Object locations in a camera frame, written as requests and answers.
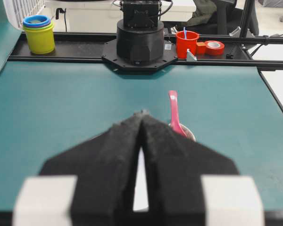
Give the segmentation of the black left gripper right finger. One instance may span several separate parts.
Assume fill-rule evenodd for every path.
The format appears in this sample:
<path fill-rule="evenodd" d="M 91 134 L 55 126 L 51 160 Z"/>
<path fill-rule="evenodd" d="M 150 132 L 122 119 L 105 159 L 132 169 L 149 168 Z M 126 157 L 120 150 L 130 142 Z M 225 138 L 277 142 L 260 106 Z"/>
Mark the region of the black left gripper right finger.
<path fill-rule="evenodd" d="M 141 120 L 150 209 L 166 226 L 262 226 L 254 180 L 234 161 L 145 115 Z"/>

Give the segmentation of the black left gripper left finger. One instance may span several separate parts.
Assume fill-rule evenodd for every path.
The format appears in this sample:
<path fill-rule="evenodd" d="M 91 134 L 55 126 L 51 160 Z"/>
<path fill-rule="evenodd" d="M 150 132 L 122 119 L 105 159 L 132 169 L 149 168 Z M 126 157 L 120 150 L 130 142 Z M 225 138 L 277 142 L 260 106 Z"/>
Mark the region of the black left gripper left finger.
<path fill-rule="evenodd" d="M 13 209 L 15 226 L 113 226 L 132 206 L 141 114 L 48 158 L 25 179 Z"/>

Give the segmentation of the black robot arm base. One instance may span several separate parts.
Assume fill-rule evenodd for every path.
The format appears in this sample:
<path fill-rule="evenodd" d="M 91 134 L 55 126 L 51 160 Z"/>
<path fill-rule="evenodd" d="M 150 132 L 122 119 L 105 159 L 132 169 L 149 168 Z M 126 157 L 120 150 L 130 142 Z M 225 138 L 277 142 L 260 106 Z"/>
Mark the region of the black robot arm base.
<path fill-rule="evenodd" d="M 123 19 L 116 39 L 104 44 L 102 59 L 127 71 L 156 71 L 178 59 L 176 47 L 165 40 L 160 0 L 121 0 Z"/>

